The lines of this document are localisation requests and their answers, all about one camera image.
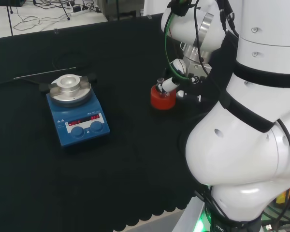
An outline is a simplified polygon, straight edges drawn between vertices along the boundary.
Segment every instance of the green led light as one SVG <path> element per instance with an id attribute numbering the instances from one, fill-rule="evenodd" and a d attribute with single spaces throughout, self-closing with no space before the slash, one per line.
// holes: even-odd
<path id="1" fill-rule="evenodd" d="M 193 232 L 202 232 L 203 229 L 204 229 L 204 225 L 203 225 L 202 220 L 198 220 L 197 224 L 194 227 Z"/>

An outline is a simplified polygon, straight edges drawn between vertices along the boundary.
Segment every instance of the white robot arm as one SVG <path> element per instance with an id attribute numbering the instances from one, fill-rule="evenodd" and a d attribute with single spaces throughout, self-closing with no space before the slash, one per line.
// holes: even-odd
<path id="1" fill-rule="evenodd" d="M 232 7 L 237 3 L 243 7 L 236 15 L 241 26 L 234 73 L 223 97 L 192 130 L 186 159 L 194 177 L 213 186 L 212 196 L 228 218 L 249 222 L 290 188 L 290 145 L 276 122 L 281 118 L 290 133 L 290 0 L 235 0 Z M 212 15 L 201 46 L 206 63 L 224 31 L 215 4 L 204 9 L 197 12 L 200 37 L 201 22 Z M 194 47 L 192 13 L 175 16 L 170 30 Z"/>

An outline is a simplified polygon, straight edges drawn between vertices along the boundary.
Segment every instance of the white floor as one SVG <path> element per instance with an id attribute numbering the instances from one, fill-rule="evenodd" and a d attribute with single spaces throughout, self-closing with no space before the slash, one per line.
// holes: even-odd
<path id="1" fill-rule="evenodd" d="M 91 2 L 91 0 L 84 0 L 85 4 Z M 76 0 L 75 3 L 83 4 L 82 0 Z M 16 26 L 19 22 L 22 22 L 22 19 L 17 15 L 16 7 L 12 7 L 13 14 L 10 15 L 12 27 L 16 26 L 16 29 L 27 29 L 27 30 L 16 30 L 13 29 L 13 35 L 19 34 L 26 34 L 32 32 L 38 32 L 42 30 L 53 30 L 55 28 L 68 28 L 68 27 L 75 27 L 80 25 L 86 24 L 93 24 L 93 23 L 100 23 L 100 22 L 107 22 L 107 19 L 102 13 L 96 13 L 94 11 L 90 11 L 85 14 L 81 14 L 78 16 L 70 17 L 71 19 L 68 21 L 67 17 L 62 8 L 55 7 L 51 9 L 42 9 L 33 5 L 33 2 L 26 1 L 22 7 L 18 7 L 19 15 L 25 19 L 26 16 L 37 16 L 39 18 L 43 17 L 51 17 L 51 18 L 58 18 L 62 16 L 60 19 L 48 19 L 48 20 L 60 20 L 59 22 L 56 21 L 43 21 L 40 25 L 36 25 L 32 29 L 31 28 L 35 24 L 38 23 L 37 20 L 33 20 L 26 23 L 21 23 L 20 25 Z M 6 7 L 0 6 L 0 37 L 11 36 L 10 24 L 8 19 L 8 14 Z"/>

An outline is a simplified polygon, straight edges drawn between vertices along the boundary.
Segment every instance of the black fabric surface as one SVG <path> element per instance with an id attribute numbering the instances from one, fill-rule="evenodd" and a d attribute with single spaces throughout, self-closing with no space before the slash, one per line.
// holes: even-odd
<path id="1" fill-rule="evenodd" d="M 51 71 L 52 61 L 64 53 L 57 68 L 90 60 L 87 69 L 73 74 L 97 74 L 94 91 L 111 130 L 62 149 L 38 85 L 0 84 L 0 232 L 120 231 L 152 214 L 186 207 L 196 186 L 181 149 L 197 115 L 217 101 L 218 92 L 205 81 L 187 90 L 204 94 L 210 105 L 151 108 L 150 88 L 166 67 L 160 18 L 0 39 L 0 82 Z M 211 73 L 222 88 L 235 57 L 232 45 L 224 43 Z M 32 80 L 50 83 L 63 74 Z"/>

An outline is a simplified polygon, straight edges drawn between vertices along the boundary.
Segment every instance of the electronic equipment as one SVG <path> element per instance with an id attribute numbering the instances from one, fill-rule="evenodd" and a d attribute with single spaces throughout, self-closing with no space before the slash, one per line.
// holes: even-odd
<path id="1" fill-rule="evenodd" d="M 145 0 L 118 0 L 119 13 L 140 11 L 144 8 Z M 102 13 L 109 18 L 117 14 L 116 0 L 97 0 L 97 5 Z"/>
<path id="2" fill-rule="evenodd" d="M 86 77 L 63 75 L 46 95 L 61 146 L 109 134 L 101 105 Z"/>
<path id="3" fill-rule="evenodd" d="M 0 0 L 0 6 L 22 6 L 25 0 Z"/>

